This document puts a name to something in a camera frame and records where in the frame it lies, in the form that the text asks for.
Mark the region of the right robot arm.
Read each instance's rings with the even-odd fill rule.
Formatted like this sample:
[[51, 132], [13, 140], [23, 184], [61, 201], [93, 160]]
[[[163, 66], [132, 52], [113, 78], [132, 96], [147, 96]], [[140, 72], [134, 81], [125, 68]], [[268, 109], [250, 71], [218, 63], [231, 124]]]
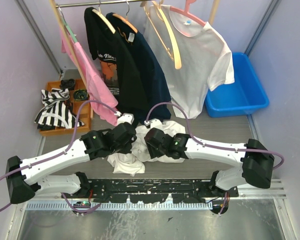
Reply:
[[177, 133], [174, 136], [152, 128], [144, 137], [150, 157], [178, 159], [203, 159], [231, 166], [228, 170], [217, 170], [212, 174], [209, 191], [221, 197], [233, 187], [249, 184], [260, 189], [271, 186], [274, 153], [258, 140], [247, 143], [224, 143], [191, 137]]

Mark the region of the cream wooden hanger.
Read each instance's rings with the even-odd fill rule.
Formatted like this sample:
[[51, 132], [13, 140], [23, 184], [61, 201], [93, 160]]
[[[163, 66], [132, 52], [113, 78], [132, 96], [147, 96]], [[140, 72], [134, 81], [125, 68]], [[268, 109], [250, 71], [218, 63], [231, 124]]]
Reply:
[[162, 4], [162, 0], [141, 2], [146, 15], [144, 37], [164, 71], [179, 70], [182, 60], [178, 42]]

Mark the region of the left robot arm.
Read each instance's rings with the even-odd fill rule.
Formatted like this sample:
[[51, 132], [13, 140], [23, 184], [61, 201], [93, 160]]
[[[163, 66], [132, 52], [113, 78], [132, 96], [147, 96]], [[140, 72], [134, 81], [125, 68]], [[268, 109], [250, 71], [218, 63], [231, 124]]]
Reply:
[[58, 192], [87, 197], [91, 186], [83, 172], [68, 176], [54, 173], [115, 153], [129, 154], [136, 139], [135, 127], [124, 122], [113, 129], [91, 130], [72, 144], [41, 156], [23, 160], [18, 156], [9, 158], [6, 182], [10, 203], [20, 204], [41, 194]]

